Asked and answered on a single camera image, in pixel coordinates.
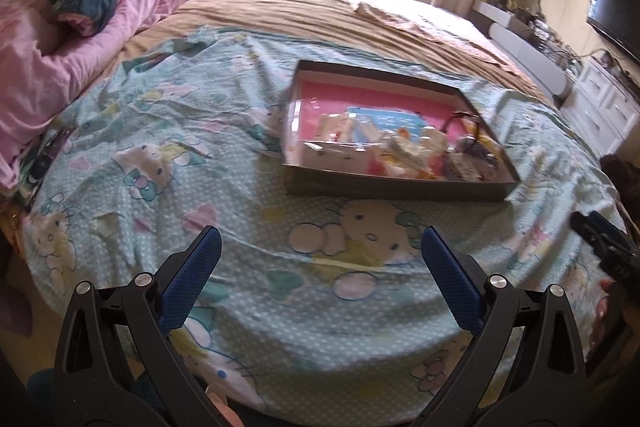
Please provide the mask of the right hand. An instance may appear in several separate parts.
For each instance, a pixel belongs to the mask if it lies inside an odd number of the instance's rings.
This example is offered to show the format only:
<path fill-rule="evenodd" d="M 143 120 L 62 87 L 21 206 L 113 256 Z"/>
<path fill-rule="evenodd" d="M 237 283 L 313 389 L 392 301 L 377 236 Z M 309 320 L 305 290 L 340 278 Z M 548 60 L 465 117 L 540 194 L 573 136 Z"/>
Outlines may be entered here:
<path fill-rule="evenodd" d="M 614 329 L 618 319 L 623 315 L 625 303 L 625 293 L 613 280 L 603 280 L 599 283 L 604 295 L 600 298 L 596 306 L 596 316 L 594 317 L 591 333 L 589 336 L 589 347 L 591 350 L 600 346 L 606 335 Z"/>

